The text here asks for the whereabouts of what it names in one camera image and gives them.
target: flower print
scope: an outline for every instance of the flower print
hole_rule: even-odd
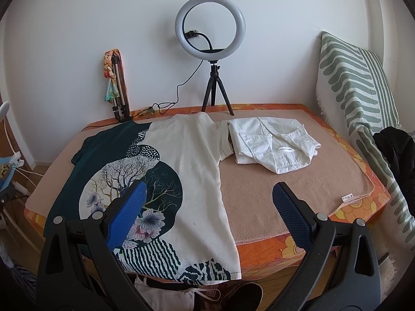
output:
[[[376,210],[376,203],[373,201],[372,195],[369,195],[345,207],[341,207],[335,214],[340,220],[347,220],[349,223],[353,223],[357,218],[368,221]]]
[[[327,133],[329,133],[329,135],[331,135],[332,137],[336,137],[335,132],[332,129],[325,129],[327,131]]]
[[[388,203],[390,198],[385,192],[378,193],[378,199],[380,203]]]
[[[136,243],[136,242],[132,242],[132,241],[129,241],[129,240],[125,240],[123,243],[122,243],[122,247],[124,248],[124,249],[134,249],[134,248],[136,248],[138,246],[138,244]]]
[[[101,211],[101,212],[104,212],[105,211],[105,207],[104,207],[104,205],[102,204],[102,203],[97,203],[96,205],[94,205],[92,208],[91,208],[91,215],[92,214],[94,214],[96,211]]]
[[[304,249],[297,247],[291,235],[285,239],[285,245],[286,248],[282,251],[282,258],[291,258],[304,252]]]
[[[161,231],[161,228],[165,225],[163,220],[163,213],[147,209],[143,212],[143,217],[136,218],[135,223],[140,226],[142,232],[151,234],[153,231]]]
[[[147,209],[143,212],[142,217],[136,218],[128,232],[127,239],[150,243],[153,238],[160,235],[161,228],[165,225],[163,220],[163,213]]]
[[[360,167],[360,169],[366,173],[366,164],[362,161],[362,159],[358,159],[358,158],[353,158],[354,162],[356,164],[358,164],[358,166]]]
[[[92,207],[94,205],[97,205],[98,203],[101,203],[102,199],[100,195],[96,192],[92,193],[89,198],[86,200],[86,205],[88,207]]]

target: t-shirt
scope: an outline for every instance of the t-shirt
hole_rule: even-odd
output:
[[[219,161],[232,153],[205,113],[123,123],[84,141],[75,168],[46,221],[104,211],[140,179],[147,199],[114,253],[127,271],[174,281],[215,284],[241,270],[220,192]]]

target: wooden floor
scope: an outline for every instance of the wooden floor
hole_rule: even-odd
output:
[[[34,172],[44,174],[47,170],[46,166],[36,166]],[[28,174],[29,178],[35,183],[38,184],[40,177],[34,174]],[[34,190],[34,185],[29,181],[26,184],[26,188],[29,191]],[[7,209],[9,213],[14,217],[17,224],[20,228],[28,235],[31,241],[41,249],[43,246],[43,239],[40,237],[37,232],[30,226],[26,218],[23,216],[24,207],[18,202],[14,201],[12,204],[8,204]],[[25,240],[15,231],[15,229],[8,223],[8,229],[12,234],[12,237],[9,235],[7,230],[0,230],[0,238],[4,241],[6,248],[9,252],[9,255],[18,261],[21,265],[31,270],[33,273],[37,273],[40,255],[38,255],[33,248],[25,242]],[[331,253],[327,261],[326,267],[320,277],[316,288],[314,289],[311,298],[321,295],[325,284],[330,276],[331,269],[335,262],[335,255]],[[285,287],[287,282],[290,280],[291,276],[295,272],[297,267],[290,267],[283,269],[267,278],[263,278],[257,281],[264,290],[264,297],[262,299],[261,305],[258,308],[258,311],[264,311],[269,304],[275,299],[275,297],[281,292]]]

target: orange floral bedsheet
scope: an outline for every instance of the orange floral bedsheet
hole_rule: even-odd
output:
[[[373,224],[382,214],[382,211],[391,199],[388,191],[380,182],[378,177],[371,170],[369,165],[359,156],[359,154],[341,138],[330,126],[328,126],[321,118],[317,117],[304,105],[301,104],[236,104],[232,105],[234,110],[303,110],[309,114],[315,121],[319,123],[339,144],[350,154],[353,160],[360,166],[374,184],[374,190],[370,196],[367,196],[357,202],[337,210],[330,219],[338,222],[352,223],[356,218],[362,218],[368,221],[368,226]],[[171,109],[167,114],[161,115],[157,112],[144,112],[142,110],[133,112],[132,115],[137,117],[134,119],[148,119],[162,116],[172,116],[175,114],[197,113],[200,107],[187,107]],[[217,105],[208,107],[207,112],[227,111],[225,105]],[[116,123],[115,119],[108,119],[91,124],[91,126],[99,127],[111,123]],[[28,209],[24,210],[24,216],[42,235],[46,218],[40,216]],[[298,248],[292,236],[287,233],[264,241],[254,242],[250,244],[238,245],[239,259],[241,262],[242,279],[260,279],[271,275],[281,269],[292,265],[298,265],[304,256],[304,250]]]

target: tripod leg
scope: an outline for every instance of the tripod leg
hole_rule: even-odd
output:
[[[234,113],[233,113],[233,110],[232,110],[231,104],[229,103],[228,96],[226,95],[225,88],[223,87],[223,83],[222,83],[222,81],[220,80],[220,78],[217,78],[217,83],[219,84],[219,89],[220,89],[220,91],[222,92],[223,99],[225,99],[225,103],[226,103],[226,105],[228,106],[229,113],[230,113],[232,116],[234,116]]]
[[[212,106],[215,105],[215,98],[216,98],[216,80],[213,80],[213,85],[212,85],[212,95],[210,97],[210,104]]]
[[[207,84],[207,88],[206,88],[206,93],[205,93],[205,99],[203,100],[203,105],[202,105],[202,112],[206,112],[206,106],[208,105],[207,101],[209,100],[209,94],[210,94],[210,90],[212,90],[212,86],[213,86],[213,78],[209,78],[209,82]]]

